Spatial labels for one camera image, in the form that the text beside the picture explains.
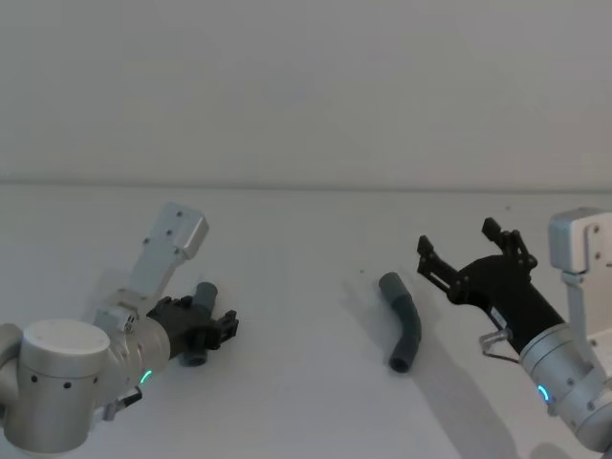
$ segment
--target curved pipe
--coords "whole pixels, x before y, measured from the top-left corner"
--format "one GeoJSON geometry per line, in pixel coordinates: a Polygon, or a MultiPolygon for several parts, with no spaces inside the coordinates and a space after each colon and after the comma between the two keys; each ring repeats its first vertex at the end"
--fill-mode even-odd
{"type": "Polygon", "coordinates": [[[402,336],[391,354],[389,366],[397,373],[407,373],[419,350],[421,319],[412,296],[397,273],[387,273],[381,277],[379,287],[402,324],[402,336]]]}

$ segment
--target white table surface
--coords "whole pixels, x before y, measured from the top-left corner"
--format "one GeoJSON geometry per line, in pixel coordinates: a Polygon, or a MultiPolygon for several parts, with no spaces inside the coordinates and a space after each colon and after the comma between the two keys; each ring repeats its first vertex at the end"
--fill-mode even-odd
{"type": "MultiPolygon", "coordinates": [[[[521,368],[480,354],[492,325],[419,277],[415,249],[425,233],[461,267],[495,252],[479,232],[495,217],[521,230],[540,260],[534,283],[566,316],[548,219],[611,208],[612,196],[0,186],[0,320],[91,315],[166,201],[201,209],[211,226],[169,292],[216,283],[217,312],[238,311],[238,337],[204,367],[172,363],[69,459],[599,457],[547,416],[521,368]],[[399,327],[376,282],[389,271],[423,321],[405,377],[386,367],[399,327]]],[[[4,438],[0,457],[18,457],[4,438]]]]}

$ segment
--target green indicator light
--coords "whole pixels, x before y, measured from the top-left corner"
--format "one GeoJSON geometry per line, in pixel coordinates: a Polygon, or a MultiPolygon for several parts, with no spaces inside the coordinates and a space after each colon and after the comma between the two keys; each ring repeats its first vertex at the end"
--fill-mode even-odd
{"type": "Polygon", "coordinates": [[[146,370],[146,373],[142,375],[141,384],[144,384],[144,382],[148,380],[149,376],[151,376],[152,374],[153,372],[151,370],[146,370]]]}

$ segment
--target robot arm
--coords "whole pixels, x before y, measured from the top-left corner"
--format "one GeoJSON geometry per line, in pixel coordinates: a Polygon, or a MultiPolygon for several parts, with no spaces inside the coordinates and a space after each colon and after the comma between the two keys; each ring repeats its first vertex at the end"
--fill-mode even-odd
{"type": "Polygon", "coordinates": [[[168,204],[129,284],[104,302],[94,325],[45,320],[23,333],[0,326],[0,417],[10,443],[33,457],[78,448],[96,421],[112,421],[139,401],[140,385],[170,359],[204,364],[208,349],[236,335],[234,311],[211,318],[212,284],[200,284],[195,296],[160,299],[207,232],[200,212],[168,204]]]}
{"type": "Polygon", "coordinates": [[[612,213],[593,209],[551,220],[551,260],[568,284],[569,324],[532,285],[530,272],[537,262],[518,231],[502,231],[487,219],[483,232],[502,254],[475,260],[459,272],[438,257],[426,237],[418,248],[419,273],[452,303],[483,310],[496,327],[480,339],[483,354],[520,363],[549,414],[558,415],[585,447],[598,452],[612,447],[612,391],[605,370],[610,366],[605,358],[606,349],[612,350],[612,317],[604,290],[612,261],[607,259],[612,257],[612,239],[605,238],[612,231],[610,223],[612,213]],[[500,340],[508,341],[518,359],[489,352],[500,340]]]}

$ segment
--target white tabletop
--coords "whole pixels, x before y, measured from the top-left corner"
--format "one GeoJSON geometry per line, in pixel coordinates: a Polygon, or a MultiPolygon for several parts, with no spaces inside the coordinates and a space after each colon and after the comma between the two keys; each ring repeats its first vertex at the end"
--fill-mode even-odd
{"type": "MultiPolygon", "coordinates": [[[[540,261],[534,283],[566,316],[548,218],[611,208],[611,198],[2,186],[0,320],[90,316],[131,270],[161,205],[175,201],[202,210],[211,230],[169,292],[214,282],[217,312],[238,312],[238,337],[204,367],[171,364],[70,459],[592,459],[547,416],[520,367],[480,354],[492,325],[416,274],[416,244],[427,234],[462,267],[496,251],[479,232],[495,217],[521,230],[540,261]],[[386,366],[399,326],[376,283],[389,271],[423,321],[404,377],[386,366]]],[[[4,438],[0,457],[18,457],[4,438]]]]}

